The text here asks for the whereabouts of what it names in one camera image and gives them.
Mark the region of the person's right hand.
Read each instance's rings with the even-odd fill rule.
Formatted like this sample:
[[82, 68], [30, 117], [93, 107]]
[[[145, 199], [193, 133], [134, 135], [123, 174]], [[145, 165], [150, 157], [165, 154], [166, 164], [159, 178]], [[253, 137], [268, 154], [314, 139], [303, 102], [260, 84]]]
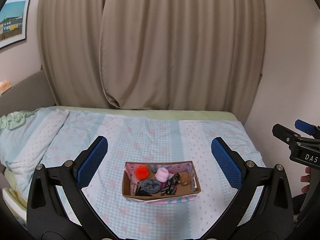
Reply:
[[310, 187], [310, 180], [311, 180], [311, 168], [305, 168], [305, 175], [301, 176], [300, 181], [302, 183], [306, 183], [304, 187], [301, 188], [302, 193], [307, 193]]

